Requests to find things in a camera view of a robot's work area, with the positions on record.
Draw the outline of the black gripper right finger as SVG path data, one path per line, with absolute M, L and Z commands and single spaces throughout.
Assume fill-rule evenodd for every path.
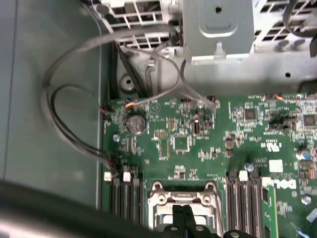
M 194 219 L 192 208 L 185 206 L 185 231 L 189 238 L 248 238 L 249 235 L 239 230 L 226 231 L 223 236 L 212 233 L 209 228 L 197 225 Z

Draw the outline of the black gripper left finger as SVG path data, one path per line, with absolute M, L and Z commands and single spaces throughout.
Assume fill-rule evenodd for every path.
M 172 223 L 164 228 L 163 235 L 165 238 L 184 238 L 185 222 L 182 206 L 173 205 Z

